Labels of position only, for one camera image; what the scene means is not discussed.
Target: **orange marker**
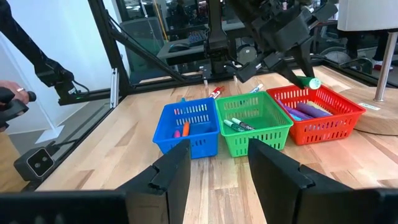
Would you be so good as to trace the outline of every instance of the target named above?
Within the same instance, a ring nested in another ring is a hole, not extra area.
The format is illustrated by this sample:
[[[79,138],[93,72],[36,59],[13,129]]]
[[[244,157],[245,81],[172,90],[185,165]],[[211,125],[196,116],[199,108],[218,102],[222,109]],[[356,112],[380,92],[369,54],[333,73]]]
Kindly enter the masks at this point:
[[[184,124],[184,128],[182,129],[182,137],[189,135],[189,122],[186,121]]]

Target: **round wooden base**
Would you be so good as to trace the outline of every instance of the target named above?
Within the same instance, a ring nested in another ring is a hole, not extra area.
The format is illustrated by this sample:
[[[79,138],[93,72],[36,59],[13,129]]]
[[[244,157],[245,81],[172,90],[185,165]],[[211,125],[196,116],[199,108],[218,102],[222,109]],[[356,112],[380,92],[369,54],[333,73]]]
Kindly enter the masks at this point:
[[[376,87],[352,88],[340,94],[360,104],[366,112],[355,129],[373,134],[398,135],[398,89],[386,88],[383,102],[374,101]]]

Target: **wooden tabletop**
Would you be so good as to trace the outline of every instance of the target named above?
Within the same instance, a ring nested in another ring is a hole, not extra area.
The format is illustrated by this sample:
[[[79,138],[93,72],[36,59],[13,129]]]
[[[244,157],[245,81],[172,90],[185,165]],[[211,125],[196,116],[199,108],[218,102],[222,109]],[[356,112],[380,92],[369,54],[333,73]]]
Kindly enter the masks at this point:
[[[315,68],[324,85],[339,92],[362,86],[333,70]],[[244,84],[224,85],[222,96],[289,85],[278,74]],[[206,97],[203,85],[128,96],[78,146],[38,190],[115,189],[140,173],[162,153],[152,137],[164,105]],[[350,187],[398,187],[398,138],[354,131],[346,139],[296,146],[290,138],[283,152]],[[185,223],[265,223],[247,157],[231,158],[220,137],[219,154],[192,160]]]

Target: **purple marker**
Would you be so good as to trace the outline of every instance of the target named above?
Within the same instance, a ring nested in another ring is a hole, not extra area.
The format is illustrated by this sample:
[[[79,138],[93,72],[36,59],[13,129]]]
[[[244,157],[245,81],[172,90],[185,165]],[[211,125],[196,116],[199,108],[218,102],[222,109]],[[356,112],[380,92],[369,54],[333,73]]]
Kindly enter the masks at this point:
[[[278,102],[287,110],[287,112],[289,112],[290,114],[292,114],[292,115],[294,115],[294,116],[296,116],[298,118],[301,118],[302,120],[312,119],[313,118],[313,117],[311,117],[309,115],[303,114],[303,113],[301,113],[301,112],[299,112],[299,111],[297,111],[295,109],[292,109],[292,108],[284,105],[280,100],[278,100]]]
[[[330,113],[326,113],[320,109],[316,109],[313,106],[307,105],[305,103],[297,103],[297,109],[303,113],[306,113],[314,118],[322,118],[330,116]]]

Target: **person's hand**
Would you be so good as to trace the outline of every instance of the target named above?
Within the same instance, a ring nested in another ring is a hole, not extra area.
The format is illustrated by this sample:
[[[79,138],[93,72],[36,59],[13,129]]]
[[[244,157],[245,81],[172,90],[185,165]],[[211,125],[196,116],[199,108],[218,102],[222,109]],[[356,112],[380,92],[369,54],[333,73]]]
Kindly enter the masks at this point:
[[[29,95],[18,83],[7,80],[0,80],[0,87],[7,88],[15,94],[14,99],[21,100],[23,103],[29,103]]]

